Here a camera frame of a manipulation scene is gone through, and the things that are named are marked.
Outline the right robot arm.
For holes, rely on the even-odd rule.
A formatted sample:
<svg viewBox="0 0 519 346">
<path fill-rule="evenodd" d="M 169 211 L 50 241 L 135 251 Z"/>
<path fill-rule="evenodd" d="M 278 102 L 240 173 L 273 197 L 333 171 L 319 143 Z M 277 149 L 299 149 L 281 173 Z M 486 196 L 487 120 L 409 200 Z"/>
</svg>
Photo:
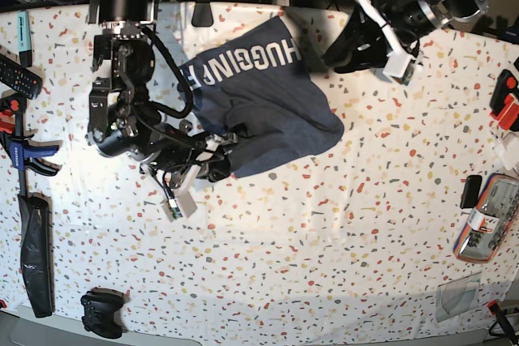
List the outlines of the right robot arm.
<svg viewBox="0 0 519 346">
<path fill-rule="evenodd" d="M 156 34 L 160 0 L 90 0 L 88 22 L 101 27 L 94 37 L 92 90 L 86 139 L 113 158 L 127 154 L 163 189 L 173 219 L 192 216 L 195 180 L 216 182 L 230 175 L 225 147 L 234 133 L 191 136 L 187 120 L 194 97 L 187 79 Z M 184 96 L 182 110 L 152 101 L 147 89 L 160 53 Z"/>
</svg>

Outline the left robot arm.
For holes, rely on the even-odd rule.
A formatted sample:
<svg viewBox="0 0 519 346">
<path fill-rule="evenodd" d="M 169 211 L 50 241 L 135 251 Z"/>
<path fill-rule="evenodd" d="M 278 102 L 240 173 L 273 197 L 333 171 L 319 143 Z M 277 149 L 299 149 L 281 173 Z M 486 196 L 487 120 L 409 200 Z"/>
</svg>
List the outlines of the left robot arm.
<svg viewBox="0 0 519 346">
<path fill-rule="evenodd" d="M 420 40 L 452 21 L 466 23 L 488 10 L 488 0 L 352 0 L 344 29 L 323 56 L 339 74 L 379 69 L 407 85 L 422 66 Z"/>
</svg>

